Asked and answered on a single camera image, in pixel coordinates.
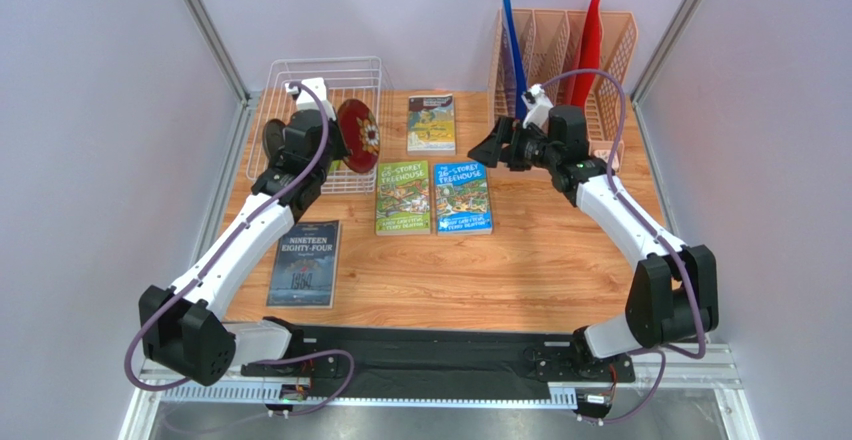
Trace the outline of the red floral plate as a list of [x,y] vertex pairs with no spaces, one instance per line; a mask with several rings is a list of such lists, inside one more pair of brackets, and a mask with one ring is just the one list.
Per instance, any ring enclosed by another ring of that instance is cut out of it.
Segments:
[[378,163],[380,133],[372,110],[358,99],[347,99],[337,111],[347,154],[343,162],[353,172],[369,173]]

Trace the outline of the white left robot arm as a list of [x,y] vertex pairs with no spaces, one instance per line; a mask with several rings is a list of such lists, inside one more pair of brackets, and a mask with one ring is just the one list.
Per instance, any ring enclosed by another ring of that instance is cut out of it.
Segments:
[[320,197],[328,170],[347,149],[333,112],[299,110],[272,121],[283,142],[232,223],[169,287],[140,297],[141,330],[132,340],[146,359],[189,381],[210,386],[233,366],[280,360],[291,342],[282,320],[226,323],[223,316],[265,253]]

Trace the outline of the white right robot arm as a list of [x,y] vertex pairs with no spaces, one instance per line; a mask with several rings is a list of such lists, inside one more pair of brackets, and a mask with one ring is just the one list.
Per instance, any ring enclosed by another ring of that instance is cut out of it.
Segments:
[[587,122],[575,106],[553,107],[545,127],[500,117],[468,153],[488,167],[511,171],[540,168],[554,189],[608,235],[634,276],[621,314],[576,331],[581,355],[603,360],[624,353],[698,342],[718,325],[717,266],[704,245],[689,246],[656,222],[628,194],[605,160],[591,155]]

